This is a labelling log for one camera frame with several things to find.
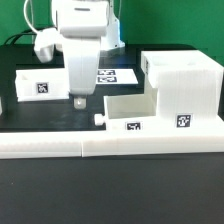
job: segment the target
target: white platform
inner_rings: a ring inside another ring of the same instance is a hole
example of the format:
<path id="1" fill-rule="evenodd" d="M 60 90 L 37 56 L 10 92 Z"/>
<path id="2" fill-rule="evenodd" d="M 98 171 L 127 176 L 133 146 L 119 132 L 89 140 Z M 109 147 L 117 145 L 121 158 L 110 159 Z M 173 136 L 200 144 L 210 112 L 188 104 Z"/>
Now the white platform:
<path id="1" fill-rule="evenodd" d="M 145 52 L 142 69 L 143 94 L 104 97 L 105 131 L 1 133 L 0 158 L 224 152 L 223 67 L 198 51 Z M 177 126 L 182 113 L 191 125 Z"/>
<path id="2" fill-rule="evenodd" d="M 221 119 L 194 129 L 167 130 L 155 122 L 142 131 L 0 134 L 1 159 L 202 152 L 224 152 Z"/>

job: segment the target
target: black table surface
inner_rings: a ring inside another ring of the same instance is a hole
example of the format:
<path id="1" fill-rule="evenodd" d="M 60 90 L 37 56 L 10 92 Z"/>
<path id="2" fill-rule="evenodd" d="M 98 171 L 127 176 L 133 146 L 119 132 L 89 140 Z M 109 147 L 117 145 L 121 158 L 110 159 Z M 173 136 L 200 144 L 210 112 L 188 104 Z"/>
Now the black table surface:
<path id="1" fill-rule="evenodd" d="M 97 130 L 92 116 L 103 113 L 104 94 L 142 93 L 141 50 L 192 49 L 184 45 L 128 45 L 125 53 L 102 55 L 100 68 L 133 68 L 139 84 L 98 86 L 88 99 L 88 108 L 74 112 L 72 100 L 17 103 L 16 69 L 63 67 L 60 54 L 41 65 L 32 48 L 0 47 L 4 108 L 0 132 Z M 223 222 L 223 153 L 0 160 L 2 224 Z"/>

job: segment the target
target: white plastic structure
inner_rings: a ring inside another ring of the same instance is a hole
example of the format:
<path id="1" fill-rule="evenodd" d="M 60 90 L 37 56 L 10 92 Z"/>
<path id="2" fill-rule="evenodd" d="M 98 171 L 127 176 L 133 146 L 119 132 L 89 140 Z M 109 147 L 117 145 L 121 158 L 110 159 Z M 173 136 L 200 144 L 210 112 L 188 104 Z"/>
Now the white plastic structure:
<path id="1" fill-rule="evenodd" d="M 52 0 L 52 20 L 56 27 L 37 31 L 34 50 L 42 63 L 53 59 L 54 46 L 64 54 L 69 78 L 69 93 L 76 109 L 86 107 L 86 96 L 95 90 L 100 50 L 124 47 L 120 41 L 120 23 L 114 15 L 113 0 Z"/>
<path id="2" fill-rule="evenodd" d="M 107 130 L 203 127 L 217 120 L 223 67 L 200 51 L 142 52 L 144 94 L 104 97 Z"/>

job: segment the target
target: white box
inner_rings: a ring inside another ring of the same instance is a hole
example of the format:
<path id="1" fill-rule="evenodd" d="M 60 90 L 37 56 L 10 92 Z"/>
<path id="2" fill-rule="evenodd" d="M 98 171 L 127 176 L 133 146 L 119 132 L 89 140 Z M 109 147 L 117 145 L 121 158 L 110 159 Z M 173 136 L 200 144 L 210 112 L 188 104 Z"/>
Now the white box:
<path id="1" fill-rule="evenodd" d="M 18 101 L 68 99 L 68 78 L 62 69 L 16 71 Z"/>

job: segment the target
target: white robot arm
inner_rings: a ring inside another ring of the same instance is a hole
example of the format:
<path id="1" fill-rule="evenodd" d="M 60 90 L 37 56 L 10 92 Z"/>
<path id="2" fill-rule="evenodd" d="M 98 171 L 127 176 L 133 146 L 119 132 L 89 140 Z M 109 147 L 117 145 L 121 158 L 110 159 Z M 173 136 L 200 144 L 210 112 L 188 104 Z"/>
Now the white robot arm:
<path id="1" fill-rule="evenodd" d="M 25 18 L 28 1 L 24 4 Z M 34 29 L 34 50 L 43 63 L 52 60 L 55 45 L 63 51 L 69 92 L 74 96 L 75 108 L 83 109 L 86 96 L 95 90 L 100 50 L 124 46 L 113 0 L 52 0 L 51 11 L 56 28 L 41 32 Z"/>

